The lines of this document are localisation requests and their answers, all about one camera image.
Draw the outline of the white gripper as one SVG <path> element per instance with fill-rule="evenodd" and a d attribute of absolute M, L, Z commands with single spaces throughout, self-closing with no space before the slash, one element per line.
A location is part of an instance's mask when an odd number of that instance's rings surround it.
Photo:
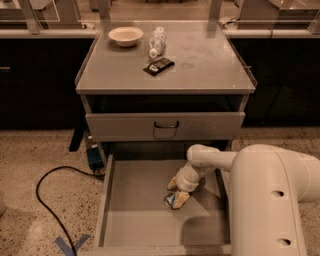
<path fill-rule="evenodd" d="M 193 192 L 199 185 L 199 181 L 205 176 L 205 169 L 192 166 L 186 163 L 173 177 L 167 189 L 169 191 L 178 188 L 180 191 L 174 193 L 172 208 L 174 210 L 180 209 L 190 198 L 188 192 Z"/>

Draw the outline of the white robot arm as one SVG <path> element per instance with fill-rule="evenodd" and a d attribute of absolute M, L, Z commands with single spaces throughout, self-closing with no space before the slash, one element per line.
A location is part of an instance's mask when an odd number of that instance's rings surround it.
<path fill-rule="evenodd" d="M 232 256 L 307 256 L 299 205 L 320 200 L 319 159 L 265 144 L 238 152 L 195 144 L 167 186 L 167 204 L 181 208 L 215 169 L 229 173 Z"/>

